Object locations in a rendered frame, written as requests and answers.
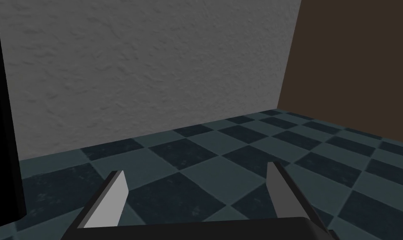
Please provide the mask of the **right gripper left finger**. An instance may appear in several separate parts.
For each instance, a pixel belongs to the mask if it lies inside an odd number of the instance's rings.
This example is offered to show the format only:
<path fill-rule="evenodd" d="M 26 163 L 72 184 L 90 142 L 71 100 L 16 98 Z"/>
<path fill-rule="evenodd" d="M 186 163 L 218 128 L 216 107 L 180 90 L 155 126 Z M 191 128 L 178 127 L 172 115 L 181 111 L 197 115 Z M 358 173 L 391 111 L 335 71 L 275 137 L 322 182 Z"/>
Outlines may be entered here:
<path fill-rule="evenodd" d="M 115 227 L 122 216 L 128 196 L 128 185 L 123 170 L 112 171 L 99 191 L 94 202 L 83 211 L 77 228 Z"/>

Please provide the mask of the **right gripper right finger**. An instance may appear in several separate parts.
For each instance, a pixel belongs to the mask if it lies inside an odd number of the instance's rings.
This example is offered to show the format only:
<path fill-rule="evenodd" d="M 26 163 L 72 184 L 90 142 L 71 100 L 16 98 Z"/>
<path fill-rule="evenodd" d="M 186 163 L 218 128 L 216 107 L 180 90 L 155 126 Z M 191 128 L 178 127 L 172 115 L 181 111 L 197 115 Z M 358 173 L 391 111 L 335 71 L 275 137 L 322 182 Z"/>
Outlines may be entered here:
<path fill-rule="evenodd" d="M 324 223 L 280 162 L 267 164 L 266 187 L 278 218 L 304 217 L 324 230 Z"/>

